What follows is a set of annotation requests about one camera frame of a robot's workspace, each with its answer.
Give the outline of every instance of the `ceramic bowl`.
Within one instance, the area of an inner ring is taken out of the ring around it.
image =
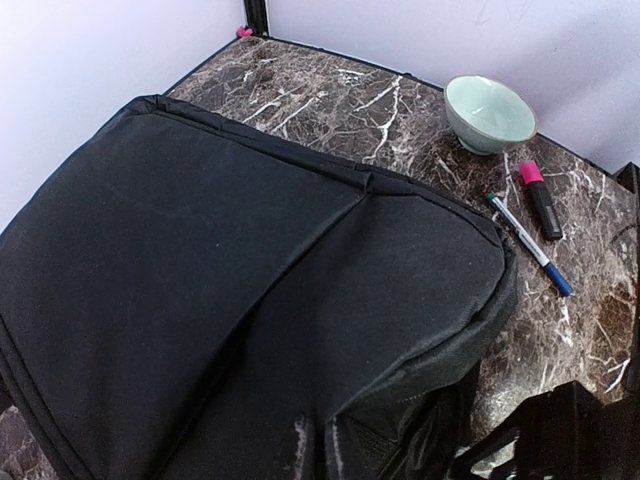
[[[478,155],[509,150],[538,131],[527,103],[500,82],[480,75],[455,77],[444,89],[447,119],[464,148]]]

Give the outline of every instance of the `black bag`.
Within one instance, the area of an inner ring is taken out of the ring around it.
[[[422,184],[139,98],[0,237],[0,372],[62,479],[442,478],[515,277]]]

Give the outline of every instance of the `pink highlighter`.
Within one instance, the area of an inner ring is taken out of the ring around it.
[[[546,240],[560,240],[562,238],[560,220],[536,162],[521,163],[520,174],[524,179],[525,190],[531,200],[533,212],[540,223],[542,236]]]

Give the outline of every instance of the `marble surface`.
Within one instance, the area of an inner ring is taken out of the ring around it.
[[[519,243],[520,304],[482,362],[473,426],[493,429],[525,398],[570,381],[603,402],[621,398],[636,295],[633,195],[542,137],[508,155],[463,150],[442,93],[353,60],[273,40],[240,40],[170,95],[259,130],[452,192],[488,216],[495,191],[576,291],[561,299]],[[542,240],[517,166],[538,162],[565,238]],[[15,479],[55,475],[15,409],[0,417],[0,468]]]

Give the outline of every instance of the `pen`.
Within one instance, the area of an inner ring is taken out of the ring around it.
[[[549,258],[544,254],[540,247],[533,241],[531,235],[527,233],[520,222],[513,216],[513,214],[507,209],[504,203],[500,201],[498,196],[495,193],[490,193],[488,196],[489,202],[502,214],[504,219],[507,221],[509,226],[513,228],[513,230],[518,235],[520,241],[527,247],[527,250],[531,252],[531,254],[538,261],[542,269],[549,276],[553,284],[558,287],[560,294],[563,297],[568,297],[573,294],[573,288],[569,285],[569,282],[565,280],[562,274],[558,271],[553,263],[549,260]]]

